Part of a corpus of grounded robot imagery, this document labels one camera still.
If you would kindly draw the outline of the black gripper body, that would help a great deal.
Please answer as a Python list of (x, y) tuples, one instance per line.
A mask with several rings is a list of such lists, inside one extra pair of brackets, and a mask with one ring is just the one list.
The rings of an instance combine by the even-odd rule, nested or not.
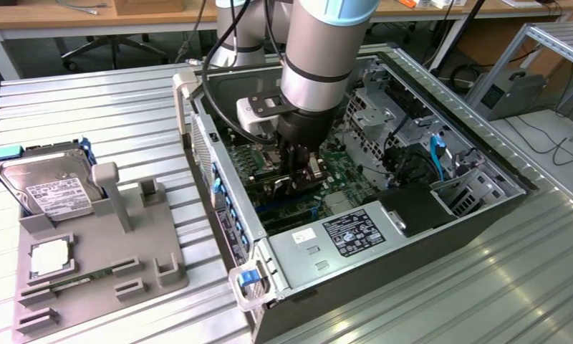
[(287, 146), (301, 146), (317, 151), (325, 142), (336, 117), (336, 109), (309, 112), (296, 109), (279, 116), (279, 142)]

